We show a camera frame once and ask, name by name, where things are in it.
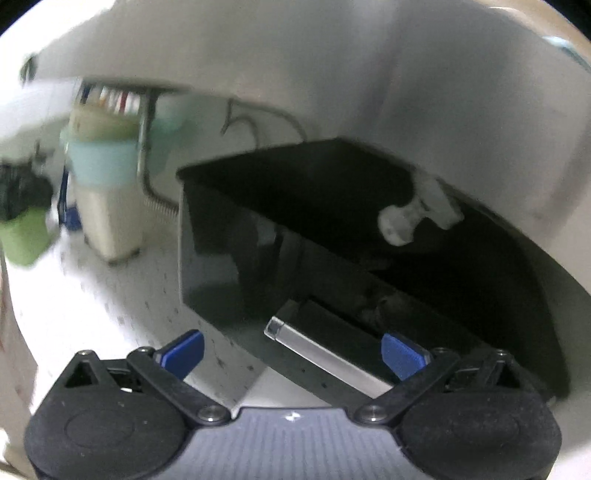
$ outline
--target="green bin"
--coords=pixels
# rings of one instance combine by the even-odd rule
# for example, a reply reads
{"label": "green bin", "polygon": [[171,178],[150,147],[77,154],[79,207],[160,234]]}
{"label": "green bin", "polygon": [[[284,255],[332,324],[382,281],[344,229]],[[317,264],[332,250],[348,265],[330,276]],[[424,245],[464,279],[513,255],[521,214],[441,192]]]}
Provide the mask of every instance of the green bin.
{"label": "green bin", "polygon": [[14,220],[0,222],[0,242],[6,258],[18,265],[31,265],[49,246],[51,237],[45,210],[31,207]]}

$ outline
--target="metal pipe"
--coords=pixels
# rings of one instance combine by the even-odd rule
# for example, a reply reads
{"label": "metal pipe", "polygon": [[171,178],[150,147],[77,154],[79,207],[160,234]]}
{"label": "metal pipe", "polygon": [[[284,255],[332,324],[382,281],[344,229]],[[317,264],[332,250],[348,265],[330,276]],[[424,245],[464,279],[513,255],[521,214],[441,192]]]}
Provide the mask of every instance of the metal pipe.
{"label": "metal pipe", "polygon": [[138,180],[146,204],[167,216],[178,215],[178,203],[162,197],[154,191],[150,183],[150,173],[147,168],[148,155],[152,147],[150,140],[150,126],[156,115],[156,101],[158,93],[153,89],[147,89],[142,99],[141,117],[139,124],[139,150],[138,150]]}

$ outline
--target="white logo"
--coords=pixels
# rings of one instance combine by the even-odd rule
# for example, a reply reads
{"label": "white logo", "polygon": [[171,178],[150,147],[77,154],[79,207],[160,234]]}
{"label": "white logo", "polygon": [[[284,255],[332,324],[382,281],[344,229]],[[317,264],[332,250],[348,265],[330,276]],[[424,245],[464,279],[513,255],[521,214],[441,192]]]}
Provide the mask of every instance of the white logo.
{"label": "white logo", "polygon": [[293,411],[289,415],[286,415],[283,418],[285,418],[287,421],[294,422],[296,420],[299,420],[301,418],[301,415],[299,413],[297,413],[296,411]]}

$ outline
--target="white plastic part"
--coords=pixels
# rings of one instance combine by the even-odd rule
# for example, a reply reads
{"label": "white plastic part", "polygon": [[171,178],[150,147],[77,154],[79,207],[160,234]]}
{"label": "white plastic part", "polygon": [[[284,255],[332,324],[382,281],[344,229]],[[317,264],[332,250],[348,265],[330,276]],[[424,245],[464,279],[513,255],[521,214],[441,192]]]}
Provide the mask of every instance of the white plastic part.
{"label": "white plastic part", "polygon": [[75,184],[75,190],[83,232],[105,261],[124,260],[141,248],[146,212],[135,183],[116,189]]}
{"label": "white plastic part", "polygon": [[409,204],[404,207],[390,205],[378,214],[380,232],[395,247],[412,242],[414,230],[424,218],[430,218],[443,230],[449,230],[464,218],[435,177],[417,170],[413,182],[415,196]]}

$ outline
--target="blue pad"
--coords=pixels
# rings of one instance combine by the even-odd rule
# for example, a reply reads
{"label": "blue pad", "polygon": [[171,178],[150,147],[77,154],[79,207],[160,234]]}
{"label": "blue pad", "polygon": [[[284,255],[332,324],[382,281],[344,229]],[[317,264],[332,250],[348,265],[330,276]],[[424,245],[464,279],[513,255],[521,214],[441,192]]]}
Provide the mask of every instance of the blue pad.
{"label": "blue pad", "polygon": [[199,330],[191,330],[157,353],[160,366],[183,380],[203,360],[205,337]]}
{"label": "blue pad", "polygon": [[431,361],[431,354],[402,336],[382,337],[382,361],[400,380],[417,373]]}

